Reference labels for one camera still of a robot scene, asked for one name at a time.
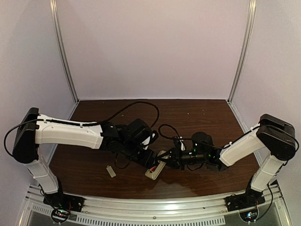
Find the white remote control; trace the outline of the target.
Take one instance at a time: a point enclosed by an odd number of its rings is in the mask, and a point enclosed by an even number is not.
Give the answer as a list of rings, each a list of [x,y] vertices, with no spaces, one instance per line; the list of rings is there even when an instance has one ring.
[[[156,180],[159,176],[159,174],[161,173],[161,171],[163,170],[163,168],[166,165],[166,160],[169,158],[169,155],[165,155],[166,151],[160,151],[159,155],[163,155],[162,157],[160,157],[160,159],[163,160],[157,160],[157,163],[155,164],[154,167],[148,169],[145,172],[145,176],[151,180]]]

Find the grey battery cover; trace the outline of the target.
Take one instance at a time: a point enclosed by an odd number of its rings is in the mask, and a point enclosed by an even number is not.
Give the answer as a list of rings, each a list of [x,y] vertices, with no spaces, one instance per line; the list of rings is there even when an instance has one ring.
[[[113,168],[111,166],[107,166],[106,170],[109,173],[109,175],[110,175],[111,178],[116,177],[116,173],[115,173],[115,171],[113,170]]]

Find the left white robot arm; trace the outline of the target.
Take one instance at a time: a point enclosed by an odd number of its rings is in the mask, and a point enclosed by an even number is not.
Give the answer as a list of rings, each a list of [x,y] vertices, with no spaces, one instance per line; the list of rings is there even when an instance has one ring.
[[[141,119],[128,125],[115,125],[110,121],[66,121],[40,114],[38,108],[33,107],[16,130],[12,156],[27,167],[47,195],[61,195],[62,186],[38,151],[41,144],[76,145],[110,151],[147,169],[156,162],[156,154],[149,145],[158,134]]]

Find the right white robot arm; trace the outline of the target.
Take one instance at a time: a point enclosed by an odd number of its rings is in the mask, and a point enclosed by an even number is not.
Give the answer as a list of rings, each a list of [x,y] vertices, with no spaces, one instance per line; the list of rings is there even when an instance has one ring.
[[[191,150],[186,150],[184,138],[176,136],[171,140],[175,146],[157,156],[157,169],[164,166],[184,169],[194,164],[205,164],[213,170],[223,171],[260,149],[269,150],[246,189],[246,193],[253,196],[261,195],[267,184],[295,156],[300,147],[293,125],[269,114],[262,115],[258,124],[223,147],[214,146],[212,137],[205,132],[192,135],[189,139],[192,142]]]

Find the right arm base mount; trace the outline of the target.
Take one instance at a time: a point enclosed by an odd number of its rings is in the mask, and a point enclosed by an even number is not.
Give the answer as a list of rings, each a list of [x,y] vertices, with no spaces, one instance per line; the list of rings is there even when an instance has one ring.
[[[258,205],[265,203],[262,193],[256,194],[232,194],[224,198],[228,212],[238,210],[241,220],[253,223],[259,217]]]

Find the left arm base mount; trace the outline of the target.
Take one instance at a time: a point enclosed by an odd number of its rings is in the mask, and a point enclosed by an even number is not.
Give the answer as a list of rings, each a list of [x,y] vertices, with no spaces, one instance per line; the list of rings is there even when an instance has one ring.
[[[85,199],[69,194],[45,194],[43,203],[52,207],[50,213],[54,223],[62,224],[71,219],[72,211],[81,212]]]

